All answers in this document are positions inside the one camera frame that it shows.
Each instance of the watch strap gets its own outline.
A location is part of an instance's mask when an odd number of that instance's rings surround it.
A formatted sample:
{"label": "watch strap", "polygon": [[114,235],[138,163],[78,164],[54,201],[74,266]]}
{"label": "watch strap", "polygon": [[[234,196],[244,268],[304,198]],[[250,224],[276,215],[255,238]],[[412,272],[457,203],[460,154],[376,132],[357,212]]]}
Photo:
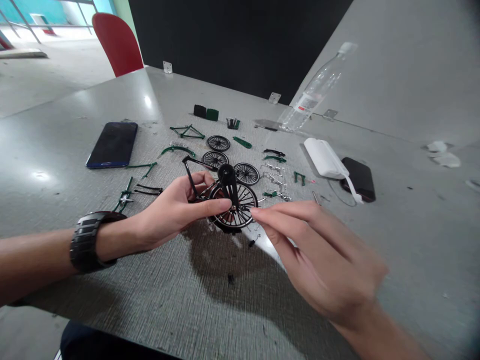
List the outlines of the watch strap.
{"label": "watch strap", "polygon": [[97,233],[100,225],[126,219],[114,211],[91,212],[78,220],[70,243],[70,261],[83,274],[93,273],[114,265],[117,260],[101,261],[97,255]]}

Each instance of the floor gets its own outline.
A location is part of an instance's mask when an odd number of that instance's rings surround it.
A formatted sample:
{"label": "floor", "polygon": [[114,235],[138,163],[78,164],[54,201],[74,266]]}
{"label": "floor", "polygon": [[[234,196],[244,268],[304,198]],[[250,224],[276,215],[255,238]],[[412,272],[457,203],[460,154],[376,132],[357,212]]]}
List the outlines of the floor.
{"label": "floor", "polygon": [[0,118],[115,77],[98,39],[85,28],[56,28],[55,37],[36,31],[42,44],[26,29],[17,30],[21,39],[8,26],[0,30],[17,49],[35,48],[48,55],[0,60]]}
{"label": "floor", "polygon": [[[26,29],[19,39],[0,30],[17,48],[41,49],[48,58],[0,60],[0,118],[113,79],[114,73],[95,34],[59,29],[52,37]],[[29,306],[0,307],[0,359],[53,360],[68,320]]]}

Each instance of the red chair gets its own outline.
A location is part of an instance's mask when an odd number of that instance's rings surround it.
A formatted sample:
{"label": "red chair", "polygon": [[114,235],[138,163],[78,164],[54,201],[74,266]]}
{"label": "red chair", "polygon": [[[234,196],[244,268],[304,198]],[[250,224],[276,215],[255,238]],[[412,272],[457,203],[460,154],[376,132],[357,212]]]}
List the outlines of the red chair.
{"label": "red chair", "polygon": [[93,15],[92,23],[117,78],[143,69],[137,40],[125,21],[112,14],[97,12]]}

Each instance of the black wall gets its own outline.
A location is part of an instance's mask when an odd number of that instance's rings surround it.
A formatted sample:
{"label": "black wall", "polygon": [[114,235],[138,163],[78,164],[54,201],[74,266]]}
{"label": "black wall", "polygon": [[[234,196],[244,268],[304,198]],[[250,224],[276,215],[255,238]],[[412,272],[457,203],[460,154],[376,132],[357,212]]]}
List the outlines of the black wall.
{"label": "black wall", "polygon": [[129,0],[145,64],[286,105],[352,1]]}

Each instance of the model bicycle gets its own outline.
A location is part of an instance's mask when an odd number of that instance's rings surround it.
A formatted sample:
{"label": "model bicycle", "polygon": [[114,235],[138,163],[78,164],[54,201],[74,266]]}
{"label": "model bicycle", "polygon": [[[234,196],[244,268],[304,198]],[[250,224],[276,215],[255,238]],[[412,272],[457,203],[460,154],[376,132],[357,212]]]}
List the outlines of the model bicycle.
{"label": "model bicycle", "polygon": [[[194,180],[192,179],[192,174],[190,173],[189,161],[200,164],[210,171],[217,172],[218,180],[201,193],[198,193]],[[195,195],[195,201],[223,198],[231,200],[231,208],[228,211],[208,218],[224,233],[241,233],[242,231],[240,229],[246,227],[253,221],[250,208],[258,206],[257,196],[250,187],[237,182],[235,169],[232,165],[223,164],[220,168],[217,168],[191,158],[190,156],[184,157],[182,163],[185,165],[191,189]]]}

